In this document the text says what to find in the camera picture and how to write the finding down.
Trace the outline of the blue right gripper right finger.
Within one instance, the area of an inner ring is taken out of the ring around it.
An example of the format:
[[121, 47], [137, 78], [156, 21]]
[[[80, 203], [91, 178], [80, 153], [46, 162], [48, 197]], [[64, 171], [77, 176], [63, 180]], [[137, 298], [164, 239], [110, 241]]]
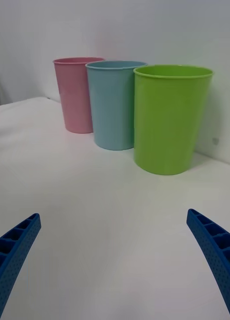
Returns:
[[230, 233], [194, 209], [187, 225], [199, 244], [230, 313]]

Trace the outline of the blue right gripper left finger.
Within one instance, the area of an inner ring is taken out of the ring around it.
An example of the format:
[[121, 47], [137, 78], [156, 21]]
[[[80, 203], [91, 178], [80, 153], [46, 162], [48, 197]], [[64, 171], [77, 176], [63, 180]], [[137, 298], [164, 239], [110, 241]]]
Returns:
[[0, 237], [0, 318], [40, 229], [40, 215], [34, 213]]

